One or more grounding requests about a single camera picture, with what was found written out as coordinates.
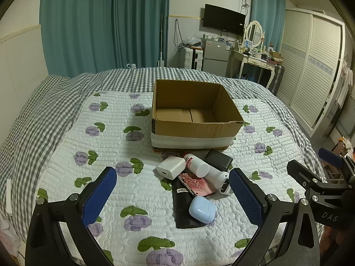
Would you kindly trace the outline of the white handheld device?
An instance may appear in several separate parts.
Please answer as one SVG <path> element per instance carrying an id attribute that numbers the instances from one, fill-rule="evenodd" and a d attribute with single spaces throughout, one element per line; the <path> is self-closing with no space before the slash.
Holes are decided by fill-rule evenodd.
<path id="1" fill-rule="evenodd" d="M 232 189 L 229 184 L 229 173 L 226 171 L 220 171 L 212 166 L 209 167 L 209 172 L 205 176 L 205 179 L 213 185 L 222 195 L 230 196 Z"/>

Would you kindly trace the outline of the light blue earbuds case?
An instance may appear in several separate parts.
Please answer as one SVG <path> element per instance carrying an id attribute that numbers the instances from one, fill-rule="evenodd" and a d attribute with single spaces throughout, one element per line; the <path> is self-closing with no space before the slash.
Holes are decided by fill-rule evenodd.
<path id="1" fill-rule="evenodd" d="M 202 196 L 194 197 L 189 205 L 189 214 L 204 224 L 213 222 L 216 212 L 216 206 Z"/>

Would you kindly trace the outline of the black multi-port charger block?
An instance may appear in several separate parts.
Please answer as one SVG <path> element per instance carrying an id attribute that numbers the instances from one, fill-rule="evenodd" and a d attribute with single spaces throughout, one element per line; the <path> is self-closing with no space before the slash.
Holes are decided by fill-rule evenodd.
<path id="1" fill-rule="evenodd" d="M 233 158 L 217 150 L 210 149 L 203 160 L 210 166 L 220 171 L 227 172 L 232 165 Z"/>

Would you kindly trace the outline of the white bottle red cap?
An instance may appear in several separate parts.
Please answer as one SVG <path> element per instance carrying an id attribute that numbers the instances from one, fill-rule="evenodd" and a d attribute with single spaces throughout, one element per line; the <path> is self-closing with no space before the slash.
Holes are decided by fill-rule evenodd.
<path id="1" fill-rule="evenodd" d="M 188 170 L 198 178 L 203 178 L 208 174 L 209 165 L 203 160 L 201 160 L 201 158 L 198 158 L 198 156 L 195 156 L 191 153 L 187 153 L 183 158 L 186 162 Z"/>

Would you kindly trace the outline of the white charger cube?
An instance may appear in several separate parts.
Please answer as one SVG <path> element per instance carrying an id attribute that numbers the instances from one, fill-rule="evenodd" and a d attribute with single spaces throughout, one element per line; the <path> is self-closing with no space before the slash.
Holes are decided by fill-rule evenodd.
<path id="1" fill-rule="evenodd" d="M 168 180 L 174 180 L 181 172 L 185 170 L 186 162 L 183 158 L 170 156 L 162 161 L 156 170 L 160 176 Z"/>

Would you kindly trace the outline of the black rectangular case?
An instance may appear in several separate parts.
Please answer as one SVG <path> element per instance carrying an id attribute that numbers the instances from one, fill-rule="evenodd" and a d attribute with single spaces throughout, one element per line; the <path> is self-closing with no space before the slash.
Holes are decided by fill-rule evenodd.
<path id="1" fill-rule="evenodd" d="M 189 206 L 194 196 L 178 178 L 172 181 L 172 195 L 173 216 L 178 229 L 191 229 L 205 226 L 204 223 L 189 214 Z"/>

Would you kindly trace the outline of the dark suitcase under desk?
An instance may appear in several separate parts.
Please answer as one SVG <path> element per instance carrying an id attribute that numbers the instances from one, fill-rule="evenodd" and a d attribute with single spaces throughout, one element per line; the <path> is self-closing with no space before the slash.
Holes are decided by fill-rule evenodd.
<path id="1" fill-rule="evenodd" d="M 276 65 L 274 68 L 274 78 L 272 79 L 268 90 L 274 94 L 275 96 L 277 95 L 277 92 L 279 90 L 283 75 L 285 72 L 285 68 L 283 65 Z"/>

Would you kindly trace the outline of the grey checked bedsheet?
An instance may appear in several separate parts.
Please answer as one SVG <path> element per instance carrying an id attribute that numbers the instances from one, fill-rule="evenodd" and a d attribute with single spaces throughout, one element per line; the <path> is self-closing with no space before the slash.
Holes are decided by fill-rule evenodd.
<path id="1" fill-rule="evenodd" d="M 10 178 L 13 213 L 8 219 L 22 241 L 27 237 L 32 200 L 43 167 L 78 118 L 84 100 L 99 91 L 151 92 L 157 79 L 212 82 L 224 86 L 232 98 L 260 98 L 291 132 L 306 166 L 325 180 L 318 156 L 291 111 L 254 82 L 181 68 L 122 68 L 82 73 L 74 78 L 50 75 L 34 90 L 1 146 L 1 214 L 6 213 L 6 180 Z"/>

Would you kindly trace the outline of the white louvered wardrobe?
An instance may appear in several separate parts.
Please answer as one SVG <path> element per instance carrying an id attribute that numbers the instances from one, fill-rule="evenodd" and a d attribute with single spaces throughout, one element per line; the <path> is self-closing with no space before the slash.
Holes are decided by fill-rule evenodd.
<path id="1" fill-rule="evenodd" d="M 335 100 L 344 53 L 344 22 L 309 10 L 286 10 L 280 48 L 285 72 L 277 96 L 309 136 Z"/>

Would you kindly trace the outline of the brown cardboard box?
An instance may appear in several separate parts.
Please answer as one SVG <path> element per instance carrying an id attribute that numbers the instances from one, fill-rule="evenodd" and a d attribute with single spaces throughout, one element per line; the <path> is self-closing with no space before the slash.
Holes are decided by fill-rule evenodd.
<path id="1" fill-rule="evenodd" d="M 244 120 L 221 84 L 156 80 L 151 144 L 158 149 L 226 149 Z"/>

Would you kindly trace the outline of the white vanity desk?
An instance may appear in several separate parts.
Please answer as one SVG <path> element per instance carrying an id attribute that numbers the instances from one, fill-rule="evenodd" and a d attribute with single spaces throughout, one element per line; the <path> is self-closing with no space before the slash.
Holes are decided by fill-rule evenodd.
<path id="1" fill-rule="evenodd" d="M 260 84 L 263 79 L 264 73 L 269 73 L 266 77 L 266 85 L 268 89 L 272 79 L 274 78 L 274 68 L 276 65 L 269 59 L 256 58 L 252 55 L 246 55 L 245 53 L 231 49 L 229 55 L 229 65 L 227 66 L 226 77 L 234 79 L 242 79 L 243 70 L 245 65 L 255 66 L 259 69 L 259 74 L 256 78 L 256 83 Z"/>

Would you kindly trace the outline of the oval vanity mirror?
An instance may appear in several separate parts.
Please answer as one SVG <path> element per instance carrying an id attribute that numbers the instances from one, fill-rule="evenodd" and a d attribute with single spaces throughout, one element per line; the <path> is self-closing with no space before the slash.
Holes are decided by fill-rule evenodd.
<path id="1" fill-rule="evenodd" d="M 258 47 L 264 41 L 264 30 L 257 21 L 251 21 L 244 31 L 244 40 L 250 42 L 251 47 Z"/>

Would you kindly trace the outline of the grey mini fridge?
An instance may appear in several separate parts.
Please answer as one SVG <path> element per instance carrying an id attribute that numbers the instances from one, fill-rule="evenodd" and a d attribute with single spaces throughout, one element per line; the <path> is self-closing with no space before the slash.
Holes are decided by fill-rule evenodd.
<path id="1" fill-rule="evenodd" d="M 230 45 L 224 41 L 205 40 L 202 70 L 216 76 L 226 76 Z"/>

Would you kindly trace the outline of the teal curtain right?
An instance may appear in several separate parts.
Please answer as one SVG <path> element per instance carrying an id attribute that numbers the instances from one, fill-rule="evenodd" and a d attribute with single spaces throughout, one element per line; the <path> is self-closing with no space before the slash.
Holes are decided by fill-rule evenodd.
<path id="1" fill-rule="evenodd" d="M 279 51 L 285 25 L 286 0 L 252 0 L 251 21 L 256 20 L 265 32 L 264 45 L 271 43 Z"/>

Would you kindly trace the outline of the teal curtain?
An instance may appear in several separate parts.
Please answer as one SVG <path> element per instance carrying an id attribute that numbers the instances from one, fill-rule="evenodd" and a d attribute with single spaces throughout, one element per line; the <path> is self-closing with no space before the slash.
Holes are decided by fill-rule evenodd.
<path id="1" fill-rule="evenodd" d="M 285 25 L 286 0 L 252 0 L 251 21 L 256 20 L 265 32 L 264 45 L 271 43 L 279 51 Z"/>
<path id="2" fill-rule="evenodd" d="M 128 64 L 156 67 L 163 14 L 167 60 L 169 0 L 40 0 L 49 74 L 73 78 Z"/>

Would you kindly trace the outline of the white suitcase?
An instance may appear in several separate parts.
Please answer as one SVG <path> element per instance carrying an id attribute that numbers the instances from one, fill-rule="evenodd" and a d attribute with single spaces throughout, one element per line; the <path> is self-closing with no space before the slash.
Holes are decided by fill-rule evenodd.
<path id="1" fill-rule="evenodd" d="M 203 64 L 203 49 L 200 47 L 184 47 L 180 51 L 179 67 L 201 70 Z"/>

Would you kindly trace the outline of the white floor mop pole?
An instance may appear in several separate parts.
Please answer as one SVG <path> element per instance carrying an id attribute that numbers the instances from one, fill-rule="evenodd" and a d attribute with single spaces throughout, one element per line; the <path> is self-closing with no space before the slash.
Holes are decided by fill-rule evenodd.
<path id="1" fill-rule="evenodd" d="M 164 60 L 163 60 L 163 14 L 161 15 L 161 21 L 160 21 L 160 48 L 159 48 L 159 57 L 157 61 L 157 67 L 163 67 L 164 66 Z"/>

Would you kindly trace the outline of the teal curtain left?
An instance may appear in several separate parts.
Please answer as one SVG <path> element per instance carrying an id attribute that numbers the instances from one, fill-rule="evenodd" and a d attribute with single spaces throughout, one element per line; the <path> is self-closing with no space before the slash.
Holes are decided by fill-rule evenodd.
<path id="1" fill-rule="evenodd" d="M 163 14 L 167 60 L 169 0 L 40 0 L 49 74 L 73 78 L 128 64 L 156 67 Z"/>

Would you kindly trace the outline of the black wall television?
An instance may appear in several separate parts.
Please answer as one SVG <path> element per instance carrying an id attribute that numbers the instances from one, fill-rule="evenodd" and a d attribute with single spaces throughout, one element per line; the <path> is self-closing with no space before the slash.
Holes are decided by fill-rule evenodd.
<path id="1" fill-rule="evenodd" d="M 243 35 L 244 25 L 245 14 L 211 4 L 205 5 L 203 27 Z"/>

